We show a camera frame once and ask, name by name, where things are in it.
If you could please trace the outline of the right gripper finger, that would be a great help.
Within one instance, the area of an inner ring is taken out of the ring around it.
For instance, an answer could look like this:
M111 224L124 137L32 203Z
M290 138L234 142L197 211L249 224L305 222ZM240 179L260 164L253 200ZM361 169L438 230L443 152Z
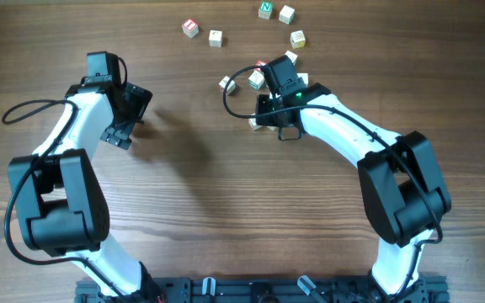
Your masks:
M292 127L294 123L294 114L291 111L276 114L276 111L281 108L282 105L277 107L276 103L269 97L269 95L260 94L257 97L255 109L256 124L262 126Z
M280 141L297 141L303 134L304 132L296 127L279 127L277 133Z

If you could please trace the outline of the red Y letter block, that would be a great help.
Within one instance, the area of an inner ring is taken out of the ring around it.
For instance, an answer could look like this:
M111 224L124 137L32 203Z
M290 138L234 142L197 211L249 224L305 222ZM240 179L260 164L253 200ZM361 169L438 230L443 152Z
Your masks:
M252 129L252 131L256 131L261 128L261 125L258 125L256 119L252 118L248 120L248 123Z

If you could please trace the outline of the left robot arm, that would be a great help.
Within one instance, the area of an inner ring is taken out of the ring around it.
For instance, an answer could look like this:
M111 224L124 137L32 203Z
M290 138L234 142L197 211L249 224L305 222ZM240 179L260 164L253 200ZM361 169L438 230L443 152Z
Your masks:
M128 82L116 54L91 52L87 66L60 100L64 112L46 140L8 164L5 242L24 263L76 264L97 290L78 286L80 302L161 302L164 293L145 265L110 234L109 207L92 166L100 141L130 147L152 93Z

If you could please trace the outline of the red O letter block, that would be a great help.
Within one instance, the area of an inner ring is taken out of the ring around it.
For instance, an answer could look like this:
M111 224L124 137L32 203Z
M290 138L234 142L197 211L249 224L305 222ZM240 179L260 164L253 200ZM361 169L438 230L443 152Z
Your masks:
M230 80L229 76L224 76L219 82L220 92L226 93L226 95L230 95L236 87L237 84L233 80Z

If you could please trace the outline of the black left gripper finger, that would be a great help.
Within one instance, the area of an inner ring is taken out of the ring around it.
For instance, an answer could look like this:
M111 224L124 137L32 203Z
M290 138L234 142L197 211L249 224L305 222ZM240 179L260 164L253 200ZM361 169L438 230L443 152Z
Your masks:
M128 118L131 120L141 120L151 99L152 92L128 82L125 87Z
M128 150L132 143L130 135L134 125L134 123L125 123L121 125L112 124L105 129L104 133L100 136L100 140L121 149Z

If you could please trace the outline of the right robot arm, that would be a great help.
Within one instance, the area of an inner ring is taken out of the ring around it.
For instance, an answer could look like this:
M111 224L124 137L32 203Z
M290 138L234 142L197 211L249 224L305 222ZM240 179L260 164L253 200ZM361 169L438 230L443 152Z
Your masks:
M382 129L344 106L328 88L310 87L288 56L254 66L270 91L257 98L251 119L295 127L324 141L358 171L365 215L380 238L371 278L383 298L398 302L414 291L427 245L443 240L440 225L451 197L429 140Z

